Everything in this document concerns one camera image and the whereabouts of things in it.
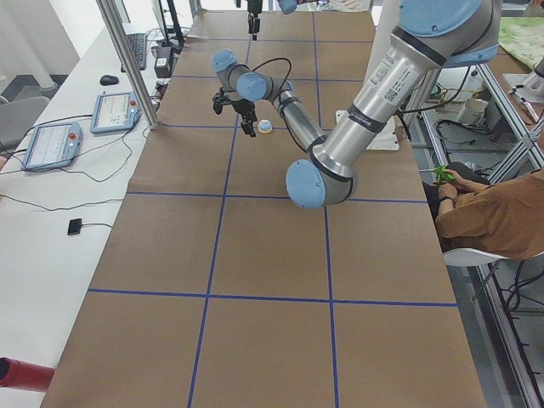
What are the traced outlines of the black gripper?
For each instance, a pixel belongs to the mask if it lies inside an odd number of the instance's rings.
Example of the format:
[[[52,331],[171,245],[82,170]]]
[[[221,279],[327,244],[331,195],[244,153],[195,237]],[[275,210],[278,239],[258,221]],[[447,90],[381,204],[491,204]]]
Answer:
[[[234,99],[229,97],[229,102],[235,112],[241,115],[241,128],[244,134],[255,137],[254,123],[258,120],[255,112],[255,104],[247,99]]]
[[[258,39],[260,31],[260,19],[257,16],[263,12],[263,0],[247,0],[247,18],[248,33],[252,33],[252,39]]]

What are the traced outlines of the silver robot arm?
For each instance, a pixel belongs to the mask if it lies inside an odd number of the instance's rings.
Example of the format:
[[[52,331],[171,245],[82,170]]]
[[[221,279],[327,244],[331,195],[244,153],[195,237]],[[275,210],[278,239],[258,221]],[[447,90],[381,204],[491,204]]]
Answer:
[[[299,5],[305,4],[304,0],[279,0],[278,5],[283,14],[290,14],[294,12]],[[248,34],[253,40],[258,39],[258,33],[260,31],[260,18],[259,15],[263,12],[262,0],[247,0],[247,24]]]
[[[318,126],[286,79],[249,69],[228,48],[212,57],[221,83],[213,109],[220,113],[233,106],[244,132],[253,135],[255,103],[267,100],[306,153],[286,172],[287,193],[302,208],[338,204],[356,191],[354,164],[428,71],[496,56],[500,1],[402,1],[397,10],[388,51],[331,134]]]

